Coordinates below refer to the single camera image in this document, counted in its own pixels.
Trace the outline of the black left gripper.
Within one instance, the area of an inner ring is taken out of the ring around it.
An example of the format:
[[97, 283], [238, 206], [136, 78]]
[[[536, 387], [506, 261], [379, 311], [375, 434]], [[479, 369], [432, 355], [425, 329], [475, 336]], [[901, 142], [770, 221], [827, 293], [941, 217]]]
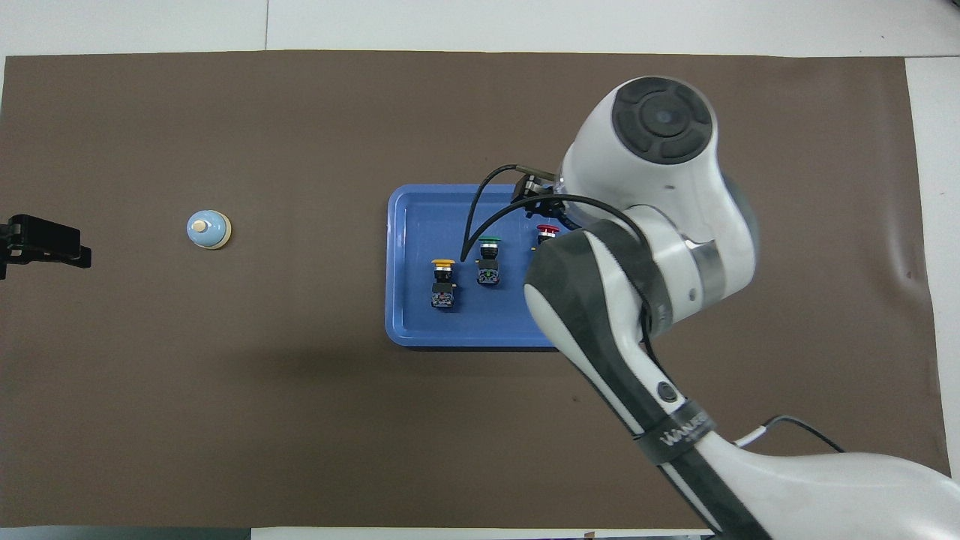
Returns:
[[81, 246], [81, 232], [28, 214], [11, 216], [0, 225], [0, 281], [10, 263], [58, 261], [76, 268], [92, 267], [92, 249]]

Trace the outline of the yellow push button switch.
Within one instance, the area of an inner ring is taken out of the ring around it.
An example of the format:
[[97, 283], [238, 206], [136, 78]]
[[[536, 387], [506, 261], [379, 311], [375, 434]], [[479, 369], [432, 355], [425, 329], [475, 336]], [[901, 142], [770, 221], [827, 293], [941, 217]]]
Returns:
[[432, 259], [434, 283], [431, 286], [430, 305], [435, 310], [451, 310], [454, 307], [454, 294], [458, 287], [454, 280], [453, 259]]

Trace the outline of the brown table mat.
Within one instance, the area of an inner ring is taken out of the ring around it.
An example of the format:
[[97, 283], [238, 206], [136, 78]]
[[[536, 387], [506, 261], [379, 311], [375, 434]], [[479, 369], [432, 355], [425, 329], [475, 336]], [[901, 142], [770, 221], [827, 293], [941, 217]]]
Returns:
[[[713, 103], [761, 237], [662, 365], [724, 437], [787, 413], [947, 473], [901, 58], [10, 57], [0, 220], [77, 228], [93, 261], [0, 281], [0, 527], [698, 529], [559, 353], [384, 329], [395, 188], [554, 169], [645, 75]], [[188, 238], [203, 209], [223, 248]]]

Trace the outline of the blue plastic tray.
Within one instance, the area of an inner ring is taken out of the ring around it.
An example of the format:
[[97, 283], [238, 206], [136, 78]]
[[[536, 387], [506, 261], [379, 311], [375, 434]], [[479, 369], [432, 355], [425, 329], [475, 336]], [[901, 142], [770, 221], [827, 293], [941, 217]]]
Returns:
[[[548, 350], [524, 298], [524, 276], [535, 251], [542, 216], [513, 211], [485, 236], [500, 238], [498, 286], [477, 283], [480, 248], [460, 260], [471, 184], [408, 184], [388, 200], [385, 328], [398, 345], [414, 348]], [[434, 259], [456, 262], [454, 307], [430, 304]]]

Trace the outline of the green push button switch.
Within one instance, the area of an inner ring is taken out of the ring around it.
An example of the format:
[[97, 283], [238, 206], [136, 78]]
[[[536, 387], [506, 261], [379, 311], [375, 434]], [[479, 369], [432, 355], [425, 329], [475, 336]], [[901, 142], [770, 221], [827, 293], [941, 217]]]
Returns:
[[500, 284], [500, 237], [481, 236], [478, 239], [480, 259], [477, 264], [477, 284], [480, 286], [496, 287]]

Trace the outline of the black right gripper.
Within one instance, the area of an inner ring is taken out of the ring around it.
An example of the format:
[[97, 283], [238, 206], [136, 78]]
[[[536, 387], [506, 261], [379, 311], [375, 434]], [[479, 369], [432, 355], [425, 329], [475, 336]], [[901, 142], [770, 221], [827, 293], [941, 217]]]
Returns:
[[566, 215], [566, 203], [555, 197], [549, 198], [553, 195], [555, 192], [552, 177], [524, 173], [514, 186], [511, 204], [522, 203], [520, 208], [527, 219], [538, 215], [555, 220], [562, 228], [572, 228], [572, 222]]

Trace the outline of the light blue call bell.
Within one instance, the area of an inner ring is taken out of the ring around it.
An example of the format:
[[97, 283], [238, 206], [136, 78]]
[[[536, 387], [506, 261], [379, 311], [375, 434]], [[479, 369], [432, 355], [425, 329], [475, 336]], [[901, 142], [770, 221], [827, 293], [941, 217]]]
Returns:
[[186, 233], [190, 242], [199, 248], [213, 251], [229, 243], [233, 225], [224, 213], [203, 209], [187, 219]]

